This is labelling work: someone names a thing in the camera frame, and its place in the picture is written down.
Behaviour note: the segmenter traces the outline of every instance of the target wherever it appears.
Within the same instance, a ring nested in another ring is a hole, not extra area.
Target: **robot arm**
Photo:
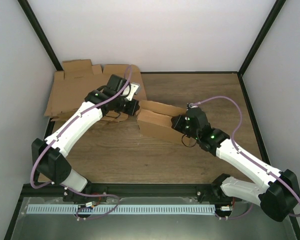
[[[254,182],[241,181],[222,174],[213,182],[218,188],[214,191],[215,194],[237,197],[259,205],[265,214],[278,222],[283,221],[298,204],[296,198],[275,177],[268,174],[271,172],[283,180],[300,198],[298,180],[292,171],[287,169],[282,172],[235,143],[237,150],[228,134],[211,127],[206,114],[200,108],[190,107],[185,115],[175,116],[171,121],[173,129],[188,138],[196,139],[201,149],[233,165]]]
[[[76,113],[55,133],[44,141],[37,138],[31,145],[32,161],[36,162],[42,151],[50,144],[51,147],[42,157],[37,170],[55,184],[62,184],[77,192],[88,192],[89,181],[72,169],[66,160],[71,148],[81,136],[96,122],[106,116],[109,111],[122,112],[133,116],[139,109],[139,101],[133,99],[140,85],[131,83],[122,95],[100,107],[96,104],[113,97],[126,83],[124,78],[112,75],[106,86],[90,92]]]

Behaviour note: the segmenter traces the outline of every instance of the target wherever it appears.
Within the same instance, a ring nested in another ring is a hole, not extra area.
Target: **cardboard piece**
[[[171,128],[171,118],[185,114],[185,108],[147,100],[142,100],[139,105],[141,110],[136,121],[141,134],[182,145],[183,134]],[[187,146],[192,144],[187,137],[183,138],[183,142]]]
[[[128,66],[128,64],[107,64],[102,70],[100,64],[92,65],[90,59],[64,61],[62,65],[64,70],[54,73],[54,81],[44,113],[54,121],[68,120],[81,106],[89,92],[106,85],[112,74],[123,77]],[[139,93],[133,98],[139,101],[146,100],[141,73],[135,65],[132,65],[130,82],[138,83],[141,87]],[[124,113],[116,118],[117,116],[118,113],[109,112],[102,120],[120,122],[128,118]]]

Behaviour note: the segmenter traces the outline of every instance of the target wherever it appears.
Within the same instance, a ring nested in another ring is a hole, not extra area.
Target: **cardboard flap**
[[[171,106],[156,101],[147,101],[147,100],[140,101],[139,106],[142,109],[149,110],[157,114],[168,115],[170,117],[184,115],[186,114],[187,111],[187,109],[185,108]]]
[[[62,63],[64,79],[77,79],[93,75],[92,63],[90,59],[64,61]]]
[[[171,143],[182,144],[183,134],[171,128],[171,116],[141,109],[136,121],[141,134]],[[184,137],[183,142],[189,146],[191,139]]]
[[[92,72],[93,72],[93,75],[102,74],[101,64],[93,65]]]
[[[56,71],[54,72],[54,81],[63,81],[65,79],[65,72],[64,71]]]
[[[52,88],[52,116],[77,110],[87,94],[102,85],[94,76],[55,81]]]
[[[44,112],[44,116],[50,116],[51,117],[51,111],[52,111],[52,105],[53,105],[53,99],[52,99],[53,90],[54,90],[54,85],[52,85],[52,88],[51,88],[51,92],[50,92],[48,103],[46,105],[46,110]]]
[[[137,116],[137,121],[144,121],[170,128],[172,126],[171,116],[155,113],[146,109],[141,109],[140,113]]]
[[[107,64],[103,68],[104,74],[124,74],[129,64]],[[132,72],[140,72],[139,68],[136,65],[131,65]]]

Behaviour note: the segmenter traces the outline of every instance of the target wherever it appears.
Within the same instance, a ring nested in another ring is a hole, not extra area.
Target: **cardboard box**
[[[183,134],[171,128],[171,118],[185,114],[185,108],[147,100],[141,101],[139,105],[141,110],[136,121],[141,134],[182,145]],[[183,142],[187,146],[193,144],[193,140],[187,137],[183,138]]]
[[[102,70],[100,64],[92,65],[90,59],[64,61],[62,65],[64,70],[54,73],[54,81],[44,113],[54,121],[68,120],[81,106],[89,92],[106,85],[112,74],[123,77],[128,66],[127,64],[107,64]],[[135,65],[132,65],[130,82],[138,83],[141,87],[139,93],[133,98],[139,101],[147,100],[140,70]],[[117,116],[118,113],[109,112],[102,120],[120,122],[128,118],[128,115],[124,113],[115,119]]]

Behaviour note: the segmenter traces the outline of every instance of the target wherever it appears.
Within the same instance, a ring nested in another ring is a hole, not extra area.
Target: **black frame edge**
[[[12,235],[14,234],[14,230],[15,230],[15,226],[17,223],[17,219],[19,216],[19,212],[21,209],[21,205],[23,202],[23,197],[20,196],[20,198],[18,199],[18,202],[16,203],[13,215],[11,217],[11,221],[10,224],[8,226],[8,229],[6,230],[5,236],[4,236],[4,240],[10,240],[12,238]]]
[[[286,0],[276,0],[268,17],[266,18],[259,34],[257,35],[256,39],[254,40],[254,43],[245,57],[242,66],[240,67],[239,74],[244,75],[247,68],[249,67],[251,61],[253,60],[254,56],[256,55],[260,45],[264,41],[267,33],[269,32],[272,24],[275,22],[278,14],[280,13],[280,10],[284,6]]]
[[[239,84],[240,84],[242,94],[243,94],[243,97],[244,97],[245,105],[246,105],[246,108],[247,108],[248,113],[249,113],[249,117],[250,117],[250,120],[251,120],[251,124],[252,124],[252,128],[253,128],[254,135],[255,135],[255,138],[256,138],[256,142],[257,142],[258,147],[259,147],[259,151],[260,151],[260,154],[261,154],[261,159],[266,164],[271,165],[268,154],[267,154],[267,151],[266,151],[266,146],[265,146],[265,143],[262,139],[261,132],[260,132],[258,124],[257,124],[257,119],[256,119],[254,110],[252,108],[252,105],[251,105],[251,102],[250,102],[250,99],[249,99],[249,96],[248,96],[248,93],[247,93],[247,89],[246,89],[246,86],[245,86],[245,83],[244,83],[244,79],[243,79],[242,75],[240,75],[239,73],[238,73],[238,79],[239,79]]]
[[[141,74],[237,74],[238,71],[142,71]]]
[[[50,57],[55,69],[57,71],[62,71],[63,68],[62,68],[54,50],[52,49],[44,31],[42,30],[42,28],[37,20],[36,15],[32,11],[32,8],[31,8],[29,2],[27,0],[18,0],[18,2],[20,4],[22,10],[24,11],[24,14],[28,18],[30,24],[32,25],[33,30],[35,31],[36,35],[38,36],[40,42],[42,43],[42,46],[44,47],[46,53]]]
[[[239,83],[240,83],[240,86],[241,86],[244,101],[245,101],[245,104],[246,104],[246,108],[247,108],[249,116],[250,116],[252,128],[253,128],[253,131],[254,131],[256,142],[257,142],[258,147],[259,147],[259,151],[260,151],[260,154],[261,154],[262,161],[264,161],[268,165],[271,165],[268,154],[267,154],[267,150],[266,150],[266,147],[265,147],[265,143],[262,139],[262,136],[261,136],[261,133],[260,133],[260,130],[259,130],[259,127],[258,127],[258,123],[257,123],[257,120],[256,120],[256,116],[255,116],[254,110],[252,108],[252,105],[251,105],[251,102],[250,102],[250,99],[249,99],[249,96],[248,96],[248,93],[247,93],[247,89],[246,89],[246,86],[245,86],[245,83],[244,83],[243,76],[239,73],[238,73],[238,79],[239,79]],[[297,220],[296,217],[291,217],[290,216],[289,218],[290,218],[290,222],[292,224],[292,228],[293,228],[295,237],[296,237],[297,240],[300,240],[300,226],[299,226],[298,220]]]
[[[44,137],[43,139],[46,139],[48,136],[50,136],[54,130],[54,126],[55,126],[55,121],[52,121],[53,118],[49,119],[48,125],[46,127],[45,133],[44,133]],[[33,176],[33,181],[35,184],[38,183],[38,179],[40,176],[40,172],[38,172],[37,170],[34,172],[34,176]]]

